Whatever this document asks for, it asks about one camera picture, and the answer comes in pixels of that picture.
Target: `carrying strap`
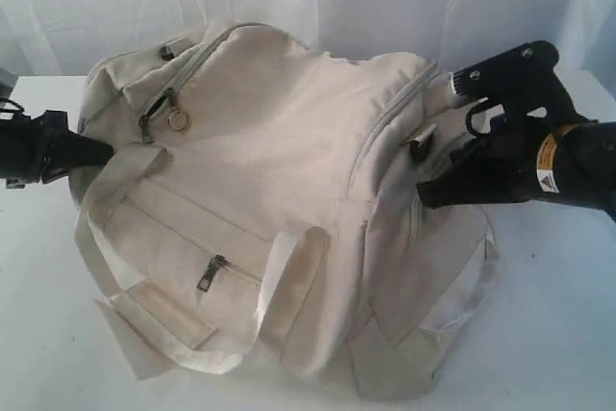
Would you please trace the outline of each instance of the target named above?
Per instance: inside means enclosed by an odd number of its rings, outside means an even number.
[[[90,184],[82,202],[75,241],[101,292],[151,347],[184,368],[223,374],[240,365],[244,356],[252,350],[263,331],[264,321],[274,306],[284,308],[284,311],[289,310],[289,300],[282,300],[285,297],[276,294],[285,270],[292,261],[302,262],[302,266],[308,270],[302,274],[301,281],[298,281],[300,284],[295,285],[291,301],[292,305],[296,305],[294,308],[299,310],[325,252],[326,233],[323,229],[306,223],[291,222],[277,234],[269,253],[257,301],[253,339],[244,352],[193,350],[180,342],[152,314],[124,292],[145,278],[114,253],[103,234],[104,225],[117,205],[164,156],[164,149],[155,145],[134,143],[122,148]],[[281,300],[281,303],[275,304],[277,299]],[[288,332],[292,320],[293,317],[290,317],[282,326],[277,324],[276,330]]]

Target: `white fabric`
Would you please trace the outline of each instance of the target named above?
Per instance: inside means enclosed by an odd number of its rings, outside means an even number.
[[[445,69],[550,39],[612,92],[615,0],[0,0],[0,66],[86,73],[202,17],[261,20],[341,56],[410,50]]]
[[[422,212],[414,188],[466,132],[448,83],[417,55],[333,59],[258,23],[201,35],[88,79],[81,129],[116,153],[70,183],[101,291],[185,368],[225,373],[258,344],[317,380],[346,364],[362,397],[425,391],[496,258],[479,208]],[[406,142],[433,126],[416,165]]]

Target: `cream canvas bag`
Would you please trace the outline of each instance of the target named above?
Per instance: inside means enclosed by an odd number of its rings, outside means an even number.
[[[496,262],[479,208],[416,193],[465,134],[439,79],[411,53],[352,63],[253,23],[100,64],[79,131],[115,156],[70,184],[109,306],[198,372],[258,349],[364,398],[427,390]],[[430,124],[416,164],[406,142]]]

